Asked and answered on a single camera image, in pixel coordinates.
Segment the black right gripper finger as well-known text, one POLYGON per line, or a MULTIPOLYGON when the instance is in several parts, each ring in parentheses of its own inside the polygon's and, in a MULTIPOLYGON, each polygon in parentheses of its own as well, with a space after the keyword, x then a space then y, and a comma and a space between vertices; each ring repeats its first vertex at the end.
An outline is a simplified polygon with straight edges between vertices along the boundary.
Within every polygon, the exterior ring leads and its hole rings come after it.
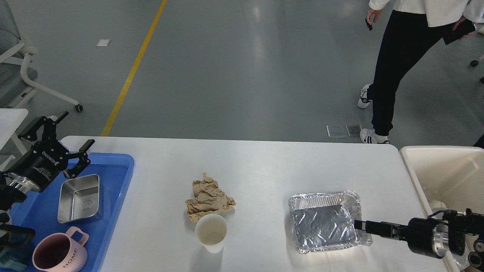
POLYGON ((365 232, 387 239, 406 240, 406 238, 401 235, 400 228, 396 226, 365 226, 365 232))
POLYGON ((401 228, 407 227, 404 224, 396 224, 390 222, 375 222, 375 221, 361 221, 361 220, 354 220, 354 228, 357 230, 365 230, 365 226, 396 226, 401 228))

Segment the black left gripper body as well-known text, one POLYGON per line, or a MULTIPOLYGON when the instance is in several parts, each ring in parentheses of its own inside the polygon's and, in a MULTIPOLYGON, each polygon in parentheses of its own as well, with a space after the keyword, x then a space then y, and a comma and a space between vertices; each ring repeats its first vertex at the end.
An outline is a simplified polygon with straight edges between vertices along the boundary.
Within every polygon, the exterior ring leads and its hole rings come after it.
POLYGON ((59 141, 35 143, 8 169, 8 185, 23 193, 43 192, 60 172, 67 169, 69 150, 59 141))

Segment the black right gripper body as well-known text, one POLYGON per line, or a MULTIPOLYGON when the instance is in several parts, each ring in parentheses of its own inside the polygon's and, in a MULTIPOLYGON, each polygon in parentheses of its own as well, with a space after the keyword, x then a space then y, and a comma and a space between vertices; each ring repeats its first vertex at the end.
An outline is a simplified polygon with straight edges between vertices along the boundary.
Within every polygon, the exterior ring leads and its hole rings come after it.
POLYGON ((443 237, 444 222, 433 218, 413 218, 405 227, 405 241, 411 252, 442 259, 447 253, 443 237))

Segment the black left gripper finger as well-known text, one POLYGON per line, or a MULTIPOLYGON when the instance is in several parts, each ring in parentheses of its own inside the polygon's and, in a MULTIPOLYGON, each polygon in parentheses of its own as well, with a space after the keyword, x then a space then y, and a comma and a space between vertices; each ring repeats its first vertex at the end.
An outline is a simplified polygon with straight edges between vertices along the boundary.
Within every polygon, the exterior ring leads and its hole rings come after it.
POLYGON ((84 145, 78 150, 77 153, 66 153, 66 155, 64 155, 63 158, 67 161, 69 159, 78 159, 77 164, 73 168, 64 169, 63 173, 65 178, 74 179, 78 177, 78 175, 81 172, 83 172, 83 170, 87 168, 87 166, 90 165, 91 160, 88 158, 88 153, 89 153, 90 147, 94 143, 95 143, 94 139, 89 139, 84 143, 84 145))
POLYGON ((57 140, 56 127, 68 114, 64 111, 58 117, 36 117, 18 134, 18 138, 33 142, 35 150, 66 150, 66 146, 57 140))

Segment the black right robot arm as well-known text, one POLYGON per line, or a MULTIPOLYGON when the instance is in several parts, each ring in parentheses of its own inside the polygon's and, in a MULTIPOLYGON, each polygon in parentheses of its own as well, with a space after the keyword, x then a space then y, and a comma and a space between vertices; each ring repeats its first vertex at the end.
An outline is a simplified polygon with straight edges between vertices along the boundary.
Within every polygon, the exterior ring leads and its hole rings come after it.
POLYGON ((354 220, 354 229, 386 239, 405 241, 413 253, 442 259, 447 252, 464 255, 466 236, 477 236, 469 264, 483 271, 484 216, 467 208, 465 212, 441 209, 427 218, 412 218, 407 225, 390 222, 354 220))

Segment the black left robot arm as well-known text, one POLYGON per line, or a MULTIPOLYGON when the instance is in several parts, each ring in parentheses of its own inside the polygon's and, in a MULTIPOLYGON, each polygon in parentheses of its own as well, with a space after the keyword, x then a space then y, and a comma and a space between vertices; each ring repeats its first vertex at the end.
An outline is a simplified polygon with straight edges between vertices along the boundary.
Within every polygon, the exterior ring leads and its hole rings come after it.
POLYGON ((1 172, 1 236, 15 233, 24 238, 17 242, 2 241, 1 248, 24 247, 35 236, 34 229, 11 223, 13 205, 23 203, 28 192, 43 192, 60 173, 68 179, 76 178, 90 165, 88 153, 94 139, 87 140, 76 153, 71 153, 57 139, 57 125, 66 116, 67 111, 57 117, 37 117, 19 135, 33 145, 14 165, 1 172))

